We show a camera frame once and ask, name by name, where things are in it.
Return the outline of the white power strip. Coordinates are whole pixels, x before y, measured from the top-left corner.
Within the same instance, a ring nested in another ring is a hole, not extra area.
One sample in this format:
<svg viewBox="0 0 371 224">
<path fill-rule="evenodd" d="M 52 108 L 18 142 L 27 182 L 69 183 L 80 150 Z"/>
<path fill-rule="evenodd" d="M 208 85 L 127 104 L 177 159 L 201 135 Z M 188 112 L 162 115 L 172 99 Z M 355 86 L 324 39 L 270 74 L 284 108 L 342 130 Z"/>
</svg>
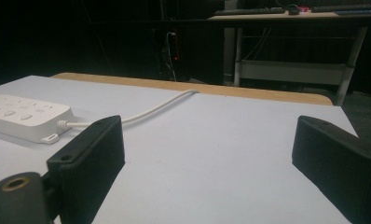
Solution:
<svg viewBox="0 0 371 224">
<path fill-rule="evenodd" d="M 75 121 L 69 105 L 0 95 L 0 133 L 34 143 L 53 144 L 67 131 L 61 120 Z"/>
</svg>

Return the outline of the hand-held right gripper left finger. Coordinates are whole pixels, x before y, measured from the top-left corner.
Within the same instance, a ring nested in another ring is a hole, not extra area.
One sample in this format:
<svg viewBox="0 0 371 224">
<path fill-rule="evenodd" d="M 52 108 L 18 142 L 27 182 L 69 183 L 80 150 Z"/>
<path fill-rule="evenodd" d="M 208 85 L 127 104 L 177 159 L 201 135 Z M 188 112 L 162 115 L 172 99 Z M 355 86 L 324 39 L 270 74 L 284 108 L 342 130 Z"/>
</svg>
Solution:
<svg viewBox="0 0 371 224">
<path fill-rule="evenodd" d="M 47 165 L 62 224 L 91 224 L 125 165 L 121 117 L 93 122 Z"/>
</svg>

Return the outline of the black keyboard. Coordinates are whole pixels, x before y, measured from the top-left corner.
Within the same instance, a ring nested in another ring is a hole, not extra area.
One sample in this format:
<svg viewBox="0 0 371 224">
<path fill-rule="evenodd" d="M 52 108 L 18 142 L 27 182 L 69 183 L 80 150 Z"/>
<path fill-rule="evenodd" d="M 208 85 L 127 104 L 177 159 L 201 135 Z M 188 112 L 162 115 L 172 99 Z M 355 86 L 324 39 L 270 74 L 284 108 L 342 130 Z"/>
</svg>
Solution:
<svg viewBox="0 0 371 224">
<path fill-rule="evenodd" d="M 281 7 L 273 8 L 251 8 L 251 9 L 229 9 L 218 10 L 214 12 L 214 16 L 233 16 L 233 15 L 265 15 L 265 14 L 283 14 L 286 10 Z"/>
<path fill-rule="evenodd" d="M 371 11 L 371 4 L 311 7 L 312 13 Z"/>
</svg>

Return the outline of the white metal frame desk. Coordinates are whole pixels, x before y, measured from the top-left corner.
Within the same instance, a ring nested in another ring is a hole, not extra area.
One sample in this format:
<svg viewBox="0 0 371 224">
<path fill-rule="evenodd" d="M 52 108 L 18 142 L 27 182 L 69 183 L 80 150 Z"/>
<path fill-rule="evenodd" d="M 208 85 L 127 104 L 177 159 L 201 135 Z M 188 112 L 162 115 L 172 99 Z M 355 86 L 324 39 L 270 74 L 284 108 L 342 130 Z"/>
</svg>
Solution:
<svg viewBox="0 0 371 224">
<path fill-rule="evenodd" d="M 261 79 L 288 81 L 337 86 L 335 105 L 342 105 L 361 51 L 367 30 L 371 27 L 371 12 L 349 13 L 339 15 L 336 12 L 312 13 L 298 15 L 233 15 L 212 16 L 209 21 L 224 27 L 234 27 L 236 36 L 236 56 L 234 68 L 234 85 L 239 87 L 244 79 Z M 248 26 L 339 26 L 349 25 L 357 28 L 357 35 L 345 63 L 290 63 L 269 61 L 248 61 L 241 57 L 243 29 Z"/>
</svg>

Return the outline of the white mat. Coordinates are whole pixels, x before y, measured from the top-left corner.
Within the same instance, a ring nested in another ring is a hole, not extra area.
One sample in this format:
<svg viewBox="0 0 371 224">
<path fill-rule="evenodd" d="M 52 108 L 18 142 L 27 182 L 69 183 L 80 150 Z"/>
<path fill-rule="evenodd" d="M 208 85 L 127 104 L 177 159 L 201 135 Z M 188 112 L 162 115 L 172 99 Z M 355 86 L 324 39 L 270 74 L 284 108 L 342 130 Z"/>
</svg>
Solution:
<svg viewBox="0 0 371 224">
<path fill-rule="evenodd" d="M 93 224 L 349 224 L 292 164 L 300 116 L 350 129 L 337 106 L 36 76 L 0 94 L 126 120 L 126 163 Z"/>
</svg>

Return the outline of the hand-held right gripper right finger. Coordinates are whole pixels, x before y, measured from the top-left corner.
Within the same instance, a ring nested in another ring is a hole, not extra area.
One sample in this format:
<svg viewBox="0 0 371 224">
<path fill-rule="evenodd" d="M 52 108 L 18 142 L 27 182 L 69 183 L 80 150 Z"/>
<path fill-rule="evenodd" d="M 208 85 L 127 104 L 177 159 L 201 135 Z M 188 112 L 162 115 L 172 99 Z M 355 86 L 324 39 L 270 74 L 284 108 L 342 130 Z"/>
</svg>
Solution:
<svg viewBox="0 0 371 224">
<path fill-rule="evenodd" d="M 371 145 L 336 125 L 297 120 L 292 164 L 351 224 L 371 224 Z"/>
</svg>

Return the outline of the dark equipment with red light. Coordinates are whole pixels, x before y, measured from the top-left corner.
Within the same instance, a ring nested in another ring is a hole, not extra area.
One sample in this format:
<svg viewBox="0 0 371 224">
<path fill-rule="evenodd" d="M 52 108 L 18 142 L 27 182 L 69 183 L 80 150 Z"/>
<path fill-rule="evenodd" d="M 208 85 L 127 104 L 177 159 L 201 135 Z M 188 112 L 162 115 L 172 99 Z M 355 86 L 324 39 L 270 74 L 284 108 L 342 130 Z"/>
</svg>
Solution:
<svg viewBox="0 0 371 224">
<path fill-rule="evenodd" d="M 176 72 L 179 61 L 178 37 L 174 29 L 153 29 L 153 42 L 157 52 L 159 75 L 162 79 L 177 82 Z"/>
</svg>

